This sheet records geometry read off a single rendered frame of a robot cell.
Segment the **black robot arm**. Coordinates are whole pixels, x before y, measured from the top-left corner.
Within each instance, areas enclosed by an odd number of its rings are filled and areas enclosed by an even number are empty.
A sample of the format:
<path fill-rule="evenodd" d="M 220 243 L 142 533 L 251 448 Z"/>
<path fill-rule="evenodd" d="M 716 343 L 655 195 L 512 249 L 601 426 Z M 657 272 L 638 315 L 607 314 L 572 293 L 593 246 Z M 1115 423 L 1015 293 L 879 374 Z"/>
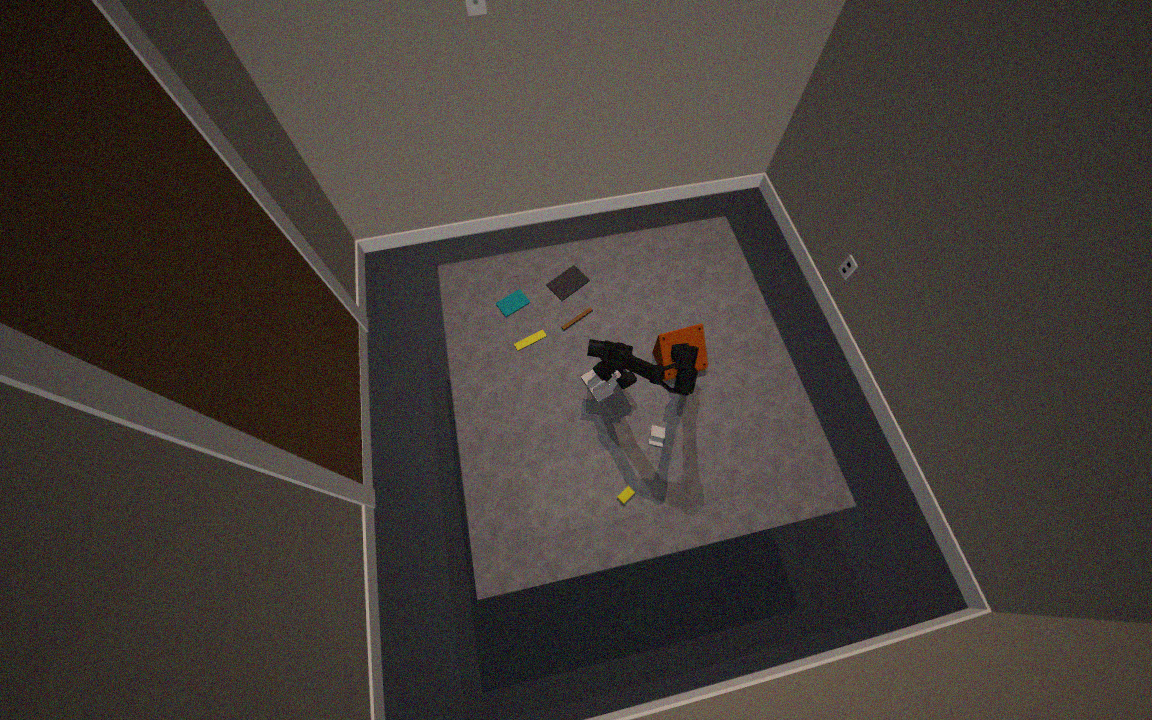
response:
<path fill-rule="evenodd" d="M 612 378 L 611 374 L 616 372 L 617 369 L 627 369 L 628 372 L 643 376 L 649 382 L 664 386 L 669 393 L 675 393 L 675 395 L 689 395 L 690 393 L 692 395 L 696 379 L 698 379 L 698 369 L 695 365 L 696 361 L 698 361 L 699 347 L 689 346 L 689 343 L 672 344 L 670 357 L 673 364 L 667 366 L 646 363 L 641 357 L 635 357 L 632 351 L 632 346 L 620 342 L 589 340 L 588 346 L 588 356 L 602 357 L 602 361 L 593 366 L 593 372 L 602 381 L 609 381 Z M 664 382 L 664 372 L 672 367 L 679 370 L 675 388 L 670 388 Z"/>

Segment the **yellow flat bar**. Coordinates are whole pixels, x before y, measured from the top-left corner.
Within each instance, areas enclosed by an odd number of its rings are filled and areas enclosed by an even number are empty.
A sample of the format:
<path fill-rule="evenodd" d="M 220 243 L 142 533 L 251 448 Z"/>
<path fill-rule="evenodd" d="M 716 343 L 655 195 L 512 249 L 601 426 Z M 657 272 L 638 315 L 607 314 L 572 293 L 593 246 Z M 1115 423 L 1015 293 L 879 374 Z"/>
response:
<path fill-rule="evenodd" d="M 544 331 L 539 331 L 538 333 L 531 334 L 531 336 L 525 338 L 525 340 L 518 341 L 517 343 L 515 343 L 515 347 L 517 348 L 517 350 L 521 350 L 521 348 L 525 348 L 529 344 L 538 342 L 538 340 L 541 340 L 541 338 L 547 338 L 547 334 L 545 334 Z"/>

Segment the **teal flat rectangular plate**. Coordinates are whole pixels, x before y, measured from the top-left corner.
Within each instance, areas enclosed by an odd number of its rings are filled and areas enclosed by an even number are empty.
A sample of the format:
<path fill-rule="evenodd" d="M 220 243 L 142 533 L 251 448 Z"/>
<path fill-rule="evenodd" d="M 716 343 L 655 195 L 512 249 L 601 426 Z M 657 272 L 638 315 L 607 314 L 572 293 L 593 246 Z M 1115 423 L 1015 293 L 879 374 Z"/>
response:
<path fill-rule="evenodd" d="M 497 302 L 497 306 L 499 306 L 500 311 L 502 311 L 506 316 L 516 313 L 521 306 L 525 306 L 526 304 L 530 304 L 530 301 L 526 300 L 524 291 L 521 290 L 509 293 L 509 295 L 506 296 L 506 300 Z"/>

